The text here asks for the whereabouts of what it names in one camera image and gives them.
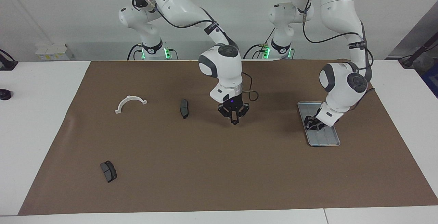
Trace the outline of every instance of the white wall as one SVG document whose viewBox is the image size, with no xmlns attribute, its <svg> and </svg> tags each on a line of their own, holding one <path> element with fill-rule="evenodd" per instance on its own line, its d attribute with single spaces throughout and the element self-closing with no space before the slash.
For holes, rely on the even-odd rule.
<svg viewBox="0 0 438 224">
<path fill-rule="evenodd" d="M 19 0 L 30 17 L 53 43 L 67 43 L 79 60 L 124 60 L 138 35 L 123 27 L 117 13 L 128 0 Z M 267 18 L 271 5 L 288 0 L 193 0 L 208 10 L 235 40 L 241 51 L 264 42 L 272 29 Z M 384 59 L 437 0 L 356 0 L 356 9 L 366 28 L 369 48 Z M 313 4 L 319 7 L 319 0 Z M 34 45 L 45 39 L 14 7 L 17 2 L 0 0 L 0 48 L 17 60 L 34 60 Z M 197 59 L 211 41 L 198 28 L 175 29 L 162 19 L 152 22 L 163 40 L 177 49 L 180 58 Z M 310 38 L 332 35 L 319 18 L 307 24 Z M 343 38 L 321 45 L 307 43 L 300 24 L 295 24 L 296 58 L 334 59 L 349 57 Z"/>
</svg>

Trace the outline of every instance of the table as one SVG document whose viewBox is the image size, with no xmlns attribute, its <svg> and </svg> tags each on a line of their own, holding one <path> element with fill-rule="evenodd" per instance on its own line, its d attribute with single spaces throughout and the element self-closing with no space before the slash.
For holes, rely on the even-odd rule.
<svg viewBox="0 0 438 224">
<path fill-rule="evenodd" d="M 108 213 L 13 216 L 38 173 L 89 62 L 20 63 L 0 72 L 0 223 L 437 223 L 438 207 L 313 209 L 187 213 Z M 415 71 L 395 61 L 376 61 L 371 81 L 434 193 L 438 192 L 438 99 Z"/>
</svg>

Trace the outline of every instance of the robotic arm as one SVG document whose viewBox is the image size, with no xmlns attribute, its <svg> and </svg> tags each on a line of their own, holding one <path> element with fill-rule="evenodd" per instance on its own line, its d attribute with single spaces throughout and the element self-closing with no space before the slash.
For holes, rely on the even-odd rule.
<svg viewBox="0 0 438 224">
<path fill-rule="evenodd" d="M 302 28 L 305 33 L 305 22 L 313 16 L 312 0 L 291 0 L 291 5 L 284 6 L 283 10 L 289 18 L 283 23 L 276 23 L 279 19 L 271 19 L 276 26 L 274 39 L 271 46 L 275 49 L 276 45 L 280 46 L 279 54 L 285 54 L 284 50 L 288 46 L 289 38 L 286 40 L 283 31 L 286 23 L 298 23 L 302 20 Z M 275 7 L 275 16 L 281 14 L 282 5 Z M 350 107 L 356 104 L 366 93 L 368 82 L 371 80 L 372 71 L 368 61 L 368 54 L 371 55 L 367 48 L 365 30 L 355 11 L 355 0 L 321 0 L 321 16 L 324 26 L 334 32 L 340 33 L 338 36 L 344 36 L 348 41 L 351 62 L 327 64 L 319 75 L 319 81 L 328 93 L 325 102 L 315 116 L 308 116 L 305 120 L 308 130 L 321 130 L 325 126 L 333 126 Z"/>
<path fill-rule="evenodd" d="M 130 0 L 135 9 L 122 9 L 119 18 L 125 26 L 137 30 L 143 47 L 149 54 L 159 52 L 163 41 L 154 26 L 148 24 L 163 17 L 177 28 L 196 26 L 204 30 L 216 43 L 199 57 L 199 68 L 207 76 L 219 79 L 210 96 L 221 103 L 218 110 L 223 116 L 238 124 L 249 105 L 242 101 L 242 63 L 236 43 L 219 24 L 191 0 Z"/>
</svg>

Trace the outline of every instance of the black cable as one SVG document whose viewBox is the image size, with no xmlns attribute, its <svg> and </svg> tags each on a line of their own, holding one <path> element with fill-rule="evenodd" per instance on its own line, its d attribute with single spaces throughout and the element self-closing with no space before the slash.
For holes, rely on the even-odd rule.
<svg viewBox="0 0 438 224">
<path fill-rule="evenodd" d="M 137 6 L 134 4 L 134 1 L 135 1 L 135 0 L 132 0 L 132 6 L 133 6 L 137 11 L 139 11 L 140 9 L 137 8 Z"/>
<path fill-rule="evenodd" d="M 167 23 L 169 23 L 171 26 L 173 26 L 173 27 L 176 27 L 176 28 L 180 28 L 180 29 L 185 29 L 185 28 L 188 28 L 188 27 L 192 27 L 192 26 L 195 26 L 195 25 L 197 25 L 197 24 L 200 24 L 200 23 L 204 23 L 204 22 L 210 22 L 210 23 L 212 23 L 212 24 L 214 24 L 214 23 L 216 23 L 216 21 L 208 21 L 208 20 L 205 20 L 205 21 L 197 21 L 196 23 L 193 23 L 193 24 L 189 24 L 189 25 L 186 25 L 186 26 L 177 26 L 177 25 L 174 25 L 174 24 L 172 24 L 169 20 L 167 20 L 167 18 L 157 9 L 156 10 L 160 15 L 161 15 L 161 17 L 163 17 L 164 18 L 164 20 L 167 22 Z"/>
<path fill-rule="evenodd" d="M 249 85 L 249 89 L 250 89 L 250 90 L 249 90 L 249 91 L 243 91 L 242 93 L 248 93 L 248 98 L 249 98 L 249 100 L 250 100 L 251 102 L 255 102 L 255 101 L 257 101 L 259 95 L 258 95 L 258 92 L 257 92 L 257 91 L 252 90 L 252 77 L 251 77 L 249 74 L 245 73 L 245 72 L 242 72 L 242 74 L 247 75 L 247 76 L 249 77 L 249 79 L 251 80 L 251 83 L 250 83 L 250 85 Z M 251 93 L 255 93 L 255 94 L 257 94 L 257 97 L 256 97 L 255 99 L 251 99 Z"/>
<path fill-rule="evenodd" d="M 134 52 L 134 55 L 133 55 L 133 57 L 134 57 L 134 60 L 136 60 L 136 53 L 138 53 L 138 52 L 140 52 L 140 53 L 142 53 L 142 54 L 143 54 L 143 51 L 141 51 L 141 50 L 137 50 L 137 51 L 135 51 L 135 52 Z"/>
<path fill-rule="evenodd" d="M 359 68 L 356 71 L 366 70 L 368 68 L 371 68 L 373 66 L 373 64 L 374 64 L 374 56 L 371 53 L 371 51 L 368 48 L 365 48 L 365 51 L 366 51 L 366 53 L 370 54 L 370 56 L 371 56 L 371 64 L 369 64 L 369 66 L 366 66 L 366 67 L 363 67 L 363 68 Z"/>
<path fill-rule="evenodd" d="M 5 54 L 7 57 L 10 57 L 12 61 L 15 61 L 14 58 L 10 54 L 8 54 L 6 51 L 4 51 L 3 49 L 0 49 L 0 52 Z"/>
<path fill-rule="evenodd" d="M 433 47 L 427 49 L 427 50 L 424 51 L 424 52 L 431 51 L 431 50 L 434 49 L 436 46 L 438 46 L 438 43 L 437 43 L 435 46 L 433 46 Z M 405 56 L 405 57 L 400 57 L 400 58 L 398 58 L 397 60 L 403 60 L 403 59 L 405 59 L 405 58 L 407 58 L 407 57 L 411 57 L 412 55 L 413 55 L 413 54 L 407 55 L 407 56 Z"/>
<path fill-rule="evenodd" d="M 252 55 L 252 59 L 254 59 L 255 54 L 259 53 L 259 55 L 260 55 L 260 53 L 263 53 L 263 52 L 264 52 L 264 50 L 256 51 L 256 52 Z"/>
<path fill-rule="evenodd" d="M 253 45 L 253 46 L 251 46 L 248 50 L 247 50 L 247 52 L 245 53 L 245 55 L 244 55 L 244 57 L 243 57 L 243 59 L 245 59 L 246 58 L 246 56 L 248 55 L 248 53 L 251 51 L 251 49 L 253 49 L 253 48 L 255 48 L 255 47 L 258 47 L 259 45 L 258 44 L 256 44 L 256 45 Z"/>
<path fill-rule="evenodd" d="M 293 59 L 294 59 L 294 56 L 295 56 L 295 49 L 291 49 L 291 50 L 294 51 L 294 54 L 292 55 L 292 58 L 291 58 L 291 60 L 293 60 Z"/>
<path fill-rule="evenodd" d="M 365 92 L 365 94 L 362 96 L 362 98 L 361 99 L 359 99 L 359 101 L 357 101 L 357 104 L 352 108 L 352 109 L 350 109 L 350 111 L 352 111 L 352 110 L 355 110 L 356 108 L 357 108 L 357 106 L 359 105 L 359 103 L 360 103 L 360 101 L 368 94 L 368 93 L 370 93 L 370 92 L 372 92 L 372 91 L 374 91 L 375 89 L 374 88 L 371 88 L 371 89 L 369 89 L 369 90 L 367 90 L 366 92 Z"/>
<path fill-rule="evenodd" d="M 169 49 L 169 52 L 171 51 L 175 52 L 175 54 L 177 55 L 177 60 L 179 60 L 180 58 L 178 57 L 178 52 L 175 49 Z"/>
<path fill-rule="evenodd" d="M 432 48 L 427 49 L 425 52 L 427 52 L 427 51 L 431 51 L 431 50 L 434 49 L 436 46 L 438 46 L 438 43 L 437 43 L 435 46 L 433 46 Z"/>
<path fill-rule="evenodd" d="M 304 7 L 304 10 L 305 10 L 306 14 L 307 14 L 307 10 L 310 8 L 310 6 L 307 7 L 309 5 L 309 2 L 310 2 L 310 0 L 307 0 L 306 6 Z"/>
<path fill-rule="evenodd" d="M 217 21 L 215 21 L 215 19 L 202 7 L 199 7 L 200 9 L 202 9 L 205 14 L 211 19 L 211 21 L 213 21 L 213 23 L 217 23 Z M 231 40 L 231 38 L 228 37 L 228 35 L 219 27 L 219 25 L 217 26 L 217 29 L 220 30 L 220 32 L 222 32 L 222 34 L 227 38 L 227 40 Z"/>
<path fill-rule="evenodd" d="M 126 60 L 129 60 L 129 58 L 131 57 L 132 51 L 133 51 L 136 47 L 139 47 L 139 44 L 136 44 L 136 45 L 134 45 L 134 46 L 131 48 L 131 50 L 129 51 L 129 54 L 128 54 L 128 58 L 127 58 Z"/>
<path fill-rule="evenodd" d="M 304 37 L 305 37 L 309 42 L 311 42 L 311 43 L 323 43 L 323 42 L 326 42 L 326 41 L 329 41 L 329 40 L 333 40 L 333 39 L 335 39 L 335 38 L 338 38 L 338 37 L 341 37 L 341 36 L 345 36 L 345 35 L 357 35 L 357 36 L 360 37 L 360 35 L 359 35 L 358 33 L 356 33 L 356 32 L 347 32 L 347 33 L 342 33 L 342 34 L 339 34 L 339 35 L 337 35 L 337 36 L 334 36 L 334 37 L 328 38 L 328 39 L 326 39 L 326 40 L 312 41 L 312 40 L 310 40 L 310 39 L 307 37 L 307 35 L 306 35 L 305 23 L 302 23 L 302 33 L 304 34 Z"/>
<path fill-rule="evenodd" d="M 275 31 L 275 27 L 274 27 L 274 29 L 272 29 L 272 32 L 269 34 L 268 38 L 266 39 L 265 44 L 268 43 L 269 38 L 271 38 L 271 36 L 274 33 L 274 31 Z"/>
<path fill-rule="evenodd" d="M 138 11 L 139 11 L 139 9 L 137 8 L 137 6 L 134 4 L 134 1 L 135 0 L 132 0 L 132 6 L 135 8 L 135 9 L 137 9 Z M 197 25 L 197 24 L 200 24 L 200 23 L 204 23 L 204 22 L 210 22 L 210 23 L 216 23 L 216 21 L 213 21 L 213 20 L 204 20 L 204 21 L 197 21 L 196 23 L 193 23 L 193 24 L 189 24 L 189 25 L 186 25 L 186 26 L 177 26 L 177 25 L 174 25 L 174 24 L 172 24 L 159 10 L 158 10 L 158 7 L 155 7 L 155 10 L 152 10 L 152 11 L 150 11 L 150 12 L 154 12 L 154 11 L 157 11 L 160 15 L 161 15 L 161 17 L 163 17 L 164 18 L 164 20 L 168 23 L 168 24 L 170 24 L 171 26 L 173 26 L 173 27 L 176 27 L 176 28 L 180 28 L 180 29 L 185 29 L 185 28 L 188 28 L 188 27 L 192 27 L 192 26 L 195 26 L 195 25 Z"/>
</svg>

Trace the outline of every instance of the gray tray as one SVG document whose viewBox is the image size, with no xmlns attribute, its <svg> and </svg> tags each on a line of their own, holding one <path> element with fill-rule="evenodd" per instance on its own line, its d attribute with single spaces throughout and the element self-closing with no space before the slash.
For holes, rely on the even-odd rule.
<svg viewBox="0 0 438 224">
<path fill-rule="evenodd" d="M 307 140 L 310 146 L 325 147 L 325 146 L 339 146 L 338 134 L 335 127 L 324 127 L 322 130 L 306 130 L 304 119 L 306 116 L 314 116 L 321 107 L 322 102 L 299 102 L 298 109 L 300 110 L 302 127 L 306 131 Z"/>
</svg>

